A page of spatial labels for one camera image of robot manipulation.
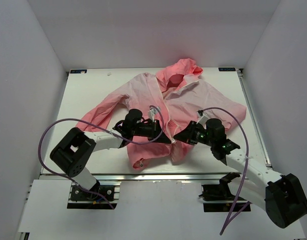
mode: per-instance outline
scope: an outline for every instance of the white wall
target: white wall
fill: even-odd
[[[307,195],[307,0],[281,1],[244,72],[274,169]]]
[[[0,0],[0,240],[14,239],[66,73],[26,0]]]
[[[243,68],[280,0],[28,0],[66,70]]]

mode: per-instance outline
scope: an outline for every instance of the white table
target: white table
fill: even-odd
[[[86,73],[69,74],[57,119],[81,119],[85,113],[98,105],[108,94],[134,76],[145,72],[155,74],[160,69],[88,69]],[[245,106],[247,105],[237,72],[220,72],[218,68],[203,68],[201,78],[213,85],[229,99]],[[123,106],[116,107],[108,129],[111,129],[117,121],[123,120],[127,112],[127,109]],[[49,158],[50,152],[75,125],[76,122],[74,121],[66,121],[59,123],[54,128],[44,162],[56,172],[61,173],[62,171]],[[248,137],[250,156],[265,164],[265,156],[258,141],[249,110],[247,110],[242,126]],[[246,149],[244,137],[238,127],[229,132],[228,137],[239,144],[242,149]],[[86,167],[93,174],[123,175],[140,173],[131,167],[126,147],[95,152],[91,155]],[[232,171],[235,170],[225,166],[213,157],[208,146],[198,144],[182,163],[172,164],[170,157],[154,159],[150,161],[147,168],[141,171],[141,174],[214,174]],[[42,173],[48,174],[49,172],[44,169]]]

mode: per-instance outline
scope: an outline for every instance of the pink hoodie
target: pink hoodie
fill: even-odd
[[[247,108],[231,101],[209,83],[199,79],[202,72],[203,69],[196,65],[196,61],[187,58],[180,59],[176,64],[164,68],[156,75],[139,74],[110,93],[82,119],[107,128],[112,110],[118,103],[124,104],[128,110],[139,109],[145,119],[148,118],[149,105],[159,106],[165,122],[163,131],[170,139],[185,129],[190,121],[198,119],[198,110],[208,107],[223,108],[242,122],[246,117]],[[237,125],[227,113],[220,110],[208,111],[208,116],[220,119],[226,130]],[[159,114],[156,114],[155,118],[160,120]],[[81,122],[76,126],[82,131],[99,131]],[[133,140],[148,141],[145,137],[139,136],[135,136]],[[172,144],[128,144],[127,152],[133,168],[139,169],[146,167],[150,159],[168,155],[173,162],[180,161],[192,148],[192,145],[175,141]]]

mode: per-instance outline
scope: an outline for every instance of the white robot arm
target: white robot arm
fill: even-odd
[[[247,179],[240,196],[266,211],[278,227],[286,228],[307,214],[307,198],[299,179],[291,173],[283,175],[248,158],[239,145],[227,138],[225,127],[219,119],[208,119],[203,115],[198,122],[191,121],[173,138],[190,145],[201,143],[210,146],[217,160],[239,173],[244,172],[248,159]],[[219,181],[219,196],[232,196],[232,193],[237,192],[240,182],[238,173],[227,174]],[[200,196],[208,201],[211,195],[203,192]]]
[[[150,141],[157,138],[156,143],[171,143],[162,132],[159,120],[154,120],[152,116],[144,120],[138,109],[131,109],[125,119],[117,122],[113,129],[110,133],[84,132],[74,127],[51,151],[50,158],[81,187],[98,192],[100,184],[86,168],[93,152],[125,147],[134,136],[147,137]]]

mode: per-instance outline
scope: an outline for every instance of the metal frame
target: metal frame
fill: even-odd
[[[94,177],[99,180],[101,185],[114,185],[114,201],[111,203],[116,204],[119,200],[120,194],[120,184],[123,181],[150,181],[150,182],[159,182],[159,181],[180,181],[182,183],[194,183],[198,182],[201,185],[217,185],[219,184],[219,179],[221,179],[223,174],[147,174],[147,175],[94,175]],[[59,180],[63,177],[56,175],[45,175],[42,174],[39,178],[40,180]],[[76,201],[72,201],[71,194],[68,196],[68,203],[75,204]],[[92,204],[93,201],[79,201],[79,204]],[[223,200],[223,201],[204,201],[201,199],[202,203],[206,204],[223,204],[223,203],[232,203],[232,200]],[[246,203],[246,200],[239,200],[238,203]]]
[[[248,98],[248,93],[247,93],[245,85],[244,85],[243,73],[241,72],[241,70],[237,70],[237,74],[238,74],[238,78],[239,78],[239,81],[240,81],[240,85],[241,85],[241,88],[242,88],[242,92],[243,92],[245,101],[247,103],[247,107],[248,107],[248,110],[249,110],[249,113],[250,113],[250,117],[251,117],[251,120],[252,120],[252,123],[253,123],[253,127],[254,127],[254,130],[256,132],[256,136],[257,136],[258,142],[260,144],[261,151],[262,151],[263,156],[264,156],[265,165],[266,165],[266,167],[271,167],[272,163],[271,163],[270,158],[268,156],[268,151],[267,151],[267,148],[266,148],[266,145],[265,145],[265,142],[264,142],[264,138],[263,138],[263,136],[262,136],[262,134],[259,130],[259,124],[258,124],[258,122],[255,118],[253,107],[250,104],[250,101],[249,101],[249,98]]]

